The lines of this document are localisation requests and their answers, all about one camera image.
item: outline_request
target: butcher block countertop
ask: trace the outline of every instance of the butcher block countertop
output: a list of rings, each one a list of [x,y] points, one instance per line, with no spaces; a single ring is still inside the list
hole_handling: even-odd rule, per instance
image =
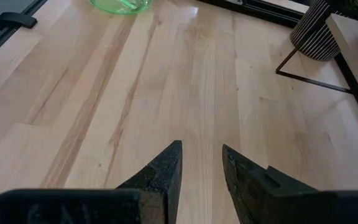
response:
[[[0,193],[113,189],[176,139],[177,223],[238,223],[223,144],[319,190],[358,189],[354,97],[274,73],[291,29],[192,0],[134,16],[48,0],[34,17],[0,48]],[[283,69],[346,87],[334,62]]]

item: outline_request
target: green glass bowl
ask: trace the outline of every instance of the green glass bowl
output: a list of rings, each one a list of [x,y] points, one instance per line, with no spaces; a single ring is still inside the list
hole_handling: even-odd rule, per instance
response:
[[[147,9],[152,0],[89,0],[98,9],[106,12],[130,15],[137,14]]]

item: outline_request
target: green glass object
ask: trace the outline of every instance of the green glass object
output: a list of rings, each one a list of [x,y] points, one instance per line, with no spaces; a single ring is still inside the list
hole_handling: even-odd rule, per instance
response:
[[[147,9],[152,0],[89,0],[94,6],[106,12],[129,15]]]

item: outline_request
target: black wire frame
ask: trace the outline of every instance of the black wire frame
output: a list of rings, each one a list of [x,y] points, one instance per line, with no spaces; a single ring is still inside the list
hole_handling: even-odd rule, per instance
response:
[[[34,0],[29,4],[21,14],[28,16],[34,15],[40,7],[45,4],[48,0]],[[4,44],[20,27],[7,27],[0,31],[0,47]]]
[[[227,2],[225,0],[199,0],[208,4],[212,4],[215,6],[223,7],[228,10],[236,11],[242,14],[246,14],[249,16],[254,16],[259,19],[263,19],[266,21],[270,21],[282,26],[286,26],[289,28],[294,28],[297,23],[300,21],[301,17],[303,16],[303,13],[297,12],[294,13],[293,10],[287,9],[281,6],[276,6],[272,4],[268,4],[266,2],[260,1],[260,0],[243,0],[243,4],[238,5],[231,2]],[[262,2],[263,4],[260,4],[258,7],[251,6],[252,2]],[[288,61],[289,58],[296,53],[297,47],[295,46],[295,49],[287,56],[287,58],[282,62],[281,65],[278,66],[276,69],[276,72],[278,72],[279,75],[283,75],[289,78],[294,78],[299,81],[308,82],[310,84],[323,86],[326,88],[331,88],[333,90],[343,91],[346,93],[353,94],[354,98],[356,99],[356,102],[358,104],[358,82],[356,78],[354,77],[351,69],[347,65],[342,53],[339,53],[337,56],[335,56],[335,61],[338,64],[339,69],[341,70],[347,84],[349,85],[349,89],[345,89],[338,86],[332,86],[327,83],[321,83],[315,80],[310,80],[305,77],[300,77],[297,75],[289,74],[286,72],[282,72],[280,67],[283,66],[284,63],[286,63],[286,60]]]

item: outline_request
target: black and white striped vase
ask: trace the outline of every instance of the black and white striped vase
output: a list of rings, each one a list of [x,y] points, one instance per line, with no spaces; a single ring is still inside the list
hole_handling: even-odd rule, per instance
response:
[[[302,17],[301,21],[292,30],[290,39],[294,46],[299,43],[299,41],[326,11],[342,15],[339,11],[334,10],[332,6],[326,2],[326,0],[316,0]],[[322,62],[329,61],[341,50],[339,50],[339,46],[337,45],[331,31],[329,31],[327,24],[319,26],[315,29],[316,31],[300,47],[299,51],[309,58]]]

